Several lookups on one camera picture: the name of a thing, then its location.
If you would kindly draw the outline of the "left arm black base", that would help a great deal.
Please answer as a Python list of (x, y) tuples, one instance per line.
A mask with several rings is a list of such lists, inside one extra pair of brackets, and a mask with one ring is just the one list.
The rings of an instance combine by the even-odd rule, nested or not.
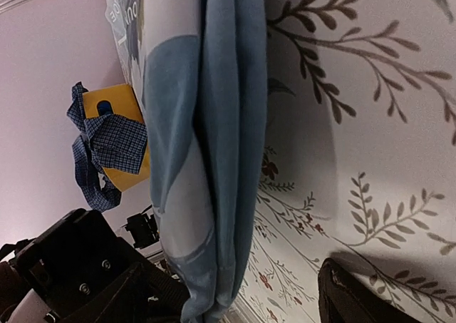
[(132, 235), (135, 249), (144, 249), (160, 240), (154, 215), (142, 213), (130, 216), (125, 229)]

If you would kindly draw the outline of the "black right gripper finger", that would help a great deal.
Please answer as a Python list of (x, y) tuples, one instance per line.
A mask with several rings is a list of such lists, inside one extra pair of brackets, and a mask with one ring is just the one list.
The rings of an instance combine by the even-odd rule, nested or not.
[(318, 310), (323, 323), (419, 323), (375, 296), (331, 258), (318, 272)]

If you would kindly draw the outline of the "light blue t-shirt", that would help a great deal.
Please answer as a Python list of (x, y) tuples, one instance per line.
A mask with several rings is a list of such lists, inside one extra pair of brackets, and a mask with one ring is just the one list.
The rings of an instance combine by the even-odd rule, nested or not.
[(183, 322), (218, 322), (252, 243), (267, 112), (264, 0), (106, 0), (145, 120), (150, 197)]

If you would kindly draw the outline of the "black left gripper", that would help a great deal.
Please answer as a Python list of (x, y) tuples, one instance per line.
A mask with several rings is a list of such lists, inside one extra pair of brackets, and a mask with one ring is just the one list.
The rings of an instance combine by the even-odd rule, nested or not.
[[(1, 281), (12, 303), (2, 322), (179, 322), (189, 292), (146, 262), (96, 211), (70, 211), (32, 240), (5, 245), (1, 255), (16, 284)], [(13, 299), (15, 289), (22, 291)]]

